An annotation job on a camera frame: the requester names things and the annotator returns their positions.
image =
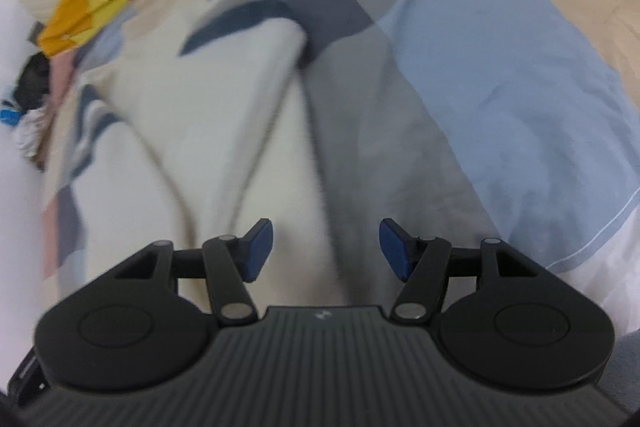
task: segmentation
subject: blue fabric patch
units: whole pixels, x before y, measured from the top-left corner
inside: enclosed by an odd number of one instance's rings
[[[268,19],[295,20],[289,6],[284,1],[260,0],[249,2],[224,12],[193,32],[184,43],[180,51],[180,57],[216,39],[253,28]]]
[[[89,107],[90,103],[95,100],[102,102],[98,91],[94,86],[87,84],[83,86],[78,102],[78,109],[76,112],[76,146],[81,142],[85,134],[89,134],[88,151],[82,156],[77,165],[71,169],[71,179],[77,178],[84,170],[91,165],[94,160],[94,145],[96,140],[102,135],[102,133],[111,124],[121,121],[113,112],[105,112],[95,121],[90,121],[89,128],[85,128],[84,115]]]
[[[76,78],[85,71],[111,62],[120,54],[123,41],[122,25],[135,14],[131,3],[128,3],[93,39],[78,49],[74,57]]]
[[[567,271],[636,207],[638,113],[549,0],[399,0],[379,26],[515,248]]]
[[[104,131],[107,130],[107,127],[119,121],[120,121],[120,118],[115,116],[112,112],[109,112],[107,114],[102,115],[98,119],[98,121],[95,123],[92,129],[87,130],[87,132],[91,133],[90,150],[89,150],[89,153],[82,158],[82,161],[78,165],[76,165],[71,171],[72,179],[78,178],[78,176],[82,174],[89,165],[91,165],[91,163],[94,161],[95,142],[102,135],[102,133],[104,133]]]
[[[12,107],[3,107],[0,109],[0,122],[8,125],[9,127],[15,127],[22,118],[20,111],[15,110]]]
[[[82,229],[82,240],[84,240],[84,236],[85,232]],[[84,247],[85,245],[82,243],[78,250],[66,256],[64,264],[56,270],[61,299],[71,295],[86,283],[84,277]]]

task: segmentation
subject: dark blue stripe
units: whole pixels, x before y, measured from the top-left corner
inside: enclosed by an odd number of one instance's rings
[[[78,249],[82,237],[82,222],[78,206],[69,185],[58,192],[58,266]]]
[[[290,19],[295,21],[289,6],[281,0],[261,0],[243,4],[224,12],[219,17],[211,20],[206,26],[192,33],[184,43],[180,51],[180,57],[220,37],[253,28],[267,19]]]
[[[98,91],[94,86],[87,84],[80,90],[80,100],[78,101],[78,110],[76,110],[76,144],[82,139],[82,131],[84,128],[84,113],[86,108],[94,100],[101,100]]]
[[[98,123],[95,125],[95,128],[92,130],[92,137],[90,141],[90,151],[87,155],[84,156],[79,165],[77,165],[71,171],[71,178],[76,179],[80,174],[84,172],[84,170],[91,165],[94,161],[94,146],[97,139],[100,137],[102,133],[113,123],[119,122],[120,118],[115,116],[112,112],[103,115],[103,117],[98,120]]]

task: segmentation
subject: blue object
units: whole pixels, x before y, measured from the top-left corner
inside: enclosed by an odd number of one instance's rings
[[[394,271],[399,280],[406,282],[413,269],[404,240],[385,221],[380,222],[378,239],[380,241],[380,250],[385,255],[391,270]]]
[[[253,282],[258,279],[260,270],[262,270],[271,253],[271,248],[273,247],[273,224],[268,219],[261,219],[242,240],[248,240],[242,280],[244,282]]]
[[[20,111],[13,107],[3,107],[0,109],[0,121],[10,127],[15,127],[22,118]]]

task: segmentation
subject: pink fabric patch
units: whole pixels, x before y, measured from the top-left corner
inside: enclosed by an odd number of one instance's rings
[[[62,52],[50,60],[49,90],[53,114],[56,114],[74,76],[74,58],[76,50]]]
[[[44,229],[44,279],[58,269],[58,200],[53,199],[42,211]]]

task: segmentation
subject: white wall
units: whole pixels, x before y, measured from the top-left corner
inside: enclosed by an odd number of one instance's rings
[[[15,80],[36,49],[26,42],[33,19],[15,0],[0,0],[0,87]],[[0,128],[0,389],[31,347],[42,312],[42,177],[18,156]]]

